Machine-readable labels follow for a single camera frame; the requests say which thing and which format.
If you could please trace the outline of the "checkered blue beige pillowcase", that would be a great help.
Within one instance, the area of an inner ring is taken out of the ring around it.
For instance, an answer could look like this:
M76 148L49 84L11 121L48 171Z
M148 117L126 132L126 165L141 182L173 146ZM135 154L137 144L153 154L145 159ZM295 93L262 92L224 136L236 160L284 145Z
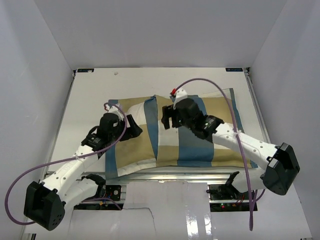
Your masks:
M140 136L118 142L105 156L107 179L156 167L240 167L241 155L224 146L197 138L185 127L165 129L161 123L162 107L173 100L160 95L112 99L127 113L130 107L144 103L145 125Z

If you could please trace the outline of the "white pillow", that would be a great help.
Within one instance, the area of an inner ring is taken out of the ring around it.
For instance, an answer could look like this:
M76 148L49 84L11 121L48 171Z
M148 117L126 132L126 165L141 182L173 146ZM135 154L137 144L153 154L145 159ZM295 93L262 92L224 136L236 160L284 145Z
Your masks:
M145 115L145 109L144 109L144 103L143 102L131 106L128 109L127 114L132 115L135 123L138 126L147 124L146 115Z

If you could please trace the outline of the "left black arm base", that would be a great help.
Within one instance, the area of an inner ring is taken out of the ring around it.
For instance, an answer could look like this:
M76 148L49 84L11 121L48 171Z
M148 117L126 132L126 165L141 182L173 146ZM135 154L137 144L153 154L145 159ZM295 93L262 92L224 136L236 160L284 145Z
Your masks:
M89 179L94 181L97 184L97 191L96 194L90 198L87 198L86 201L93 200L93 199L111 199L113 201L119 201L121 199L121 185L110 185L106 184L106 180L96 174L89 174L87 176L82 176L81 180Z

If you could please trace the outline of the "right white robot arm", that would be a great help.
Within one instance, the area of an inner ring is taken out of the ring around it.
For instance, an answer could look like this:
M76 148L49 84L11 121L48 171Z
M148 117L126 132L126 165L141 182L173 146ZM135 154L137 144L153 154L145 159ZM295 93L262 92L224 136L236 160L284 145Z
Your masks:
M255 139L242 132L234 132L222 119L203 114L196 102L185 98L178 103L162 107L161 122L164 128L185 127L210 143L243 153L259 167L249 176L234 172L224 185L226 195L236 200L248 190L268 189L276 195L287 194L300 171L295 151L288 143L274 145Z

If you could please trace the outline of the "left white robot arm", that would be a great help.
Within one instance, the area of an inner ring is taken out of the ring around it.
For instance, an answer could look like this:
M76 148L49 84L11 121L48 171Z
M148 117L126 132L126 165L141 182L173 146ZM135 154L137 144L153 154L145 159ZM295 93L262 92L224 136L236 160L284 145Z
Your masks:
M83 176L83 172L99 160L116 141L138 137L142 129L132 115L120 119L117 114L105 113L99 125L94 126L74 154L52 175L26 189L23 214L44 227L54 230L65 213L86 199L99 200L106 194L106 181L97 174Z

